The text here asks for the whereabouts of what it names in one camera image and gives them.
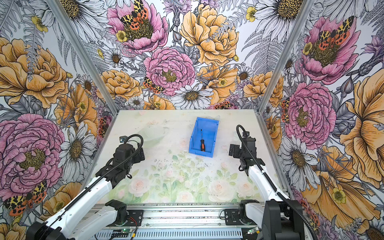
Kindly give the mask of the orange black screwdriver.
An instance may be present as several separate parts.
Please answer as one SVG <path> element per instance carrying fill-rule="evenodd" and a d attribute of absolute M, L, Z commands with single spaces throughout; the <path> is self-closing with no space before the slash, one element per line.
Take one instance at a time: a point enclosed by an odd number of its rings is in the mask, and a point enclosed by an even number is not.
<path fill-rule="evenodd" d="M 204 136 L 203 136 L 203 130 L 201 130 L 201 145 L 200 145 L 200 148 L 201 148 L 202 152 L 206 151 L 205 140 L 204 140 Z"/>

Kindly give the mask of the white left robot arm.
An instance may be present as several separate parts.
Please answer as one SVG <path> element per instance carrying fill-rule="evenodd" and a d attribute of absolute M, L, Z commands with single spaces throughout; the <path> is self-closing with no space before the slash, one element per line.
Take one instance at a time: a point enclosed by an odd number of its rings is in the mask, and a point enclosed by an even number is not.
<path fill-rule="evenodd" d="M 97 213 L 84 220 L 94 205 L 115 188 L 124 178 L 132 178 L 134 164 L 145 159 L 144 139 L 134 134 L 120 144 L 90 184 L 63 209 L 43 223 L 35 222 L 27 230 L 28 240 L 88 240 L 109 225 L 122 226 L 131 220 L 127 205 L 111 200 Z"/>

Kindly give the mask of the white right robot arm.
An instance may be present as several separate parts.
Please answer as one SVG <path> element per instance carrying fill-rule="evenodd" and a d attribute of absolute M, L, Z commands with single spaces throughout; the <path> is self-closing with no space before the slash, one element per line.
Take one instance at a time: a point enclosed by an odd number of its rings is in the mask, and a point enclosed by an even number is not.
<path fill-rule="evenodd" d="M 239 215 L 243 222 L 253 222 L 262 240 L 304 240 L 303 210 L 282 192 L 269 176 L 263 161 L 257 158 L 256 139 L 240 137 L 240 145 L 230 145 L 229 155 L 240 160 L 239 170 L 246 173 L 264 201 L 241 201 Z"/>

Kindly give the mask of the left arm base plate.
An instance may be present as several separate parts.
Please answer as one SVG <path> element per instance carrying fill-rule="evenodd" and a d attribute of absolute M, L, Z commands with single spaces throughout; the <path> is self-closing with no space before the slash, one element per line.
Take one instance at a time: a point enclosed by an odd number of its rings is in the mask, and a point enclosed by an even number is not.
<path fill-rule="evenodd" d="M 118 214 L 114 227 L 140 227 L 143 221 L 143 210 L 127 210 L 126 214 Z"/>

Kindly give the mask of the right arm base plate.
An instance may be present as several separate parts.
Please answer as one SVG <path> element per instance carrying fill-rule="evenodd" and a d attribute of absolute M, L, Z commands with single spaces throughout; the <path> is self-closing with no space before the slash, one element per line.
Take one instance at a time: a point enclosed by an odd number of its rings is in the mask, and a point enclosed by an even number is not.
<path fill-rule="evenodd" d="M 224 209 L 224 221 L 226 226 L 249 225 L 248 222 L 241 218 L 237 209 Z"/>

